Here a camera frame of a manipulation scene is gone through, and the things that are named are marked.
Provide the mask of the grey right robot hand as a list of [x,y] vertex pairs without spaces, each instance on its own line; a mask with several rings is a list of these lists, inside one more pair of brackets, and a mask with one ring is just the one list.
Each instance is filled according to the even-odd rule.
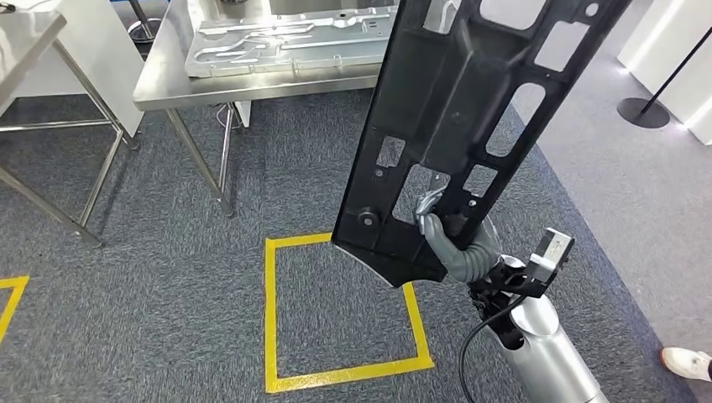
[[501,261],[500,237],[487,216],[472,242],[459,249],[447,237],[441,219],[432,212],[445,189],[443,186],[428,191],[419,199],[414,212],[419,231],[451,277],[465,284],[481,280]]

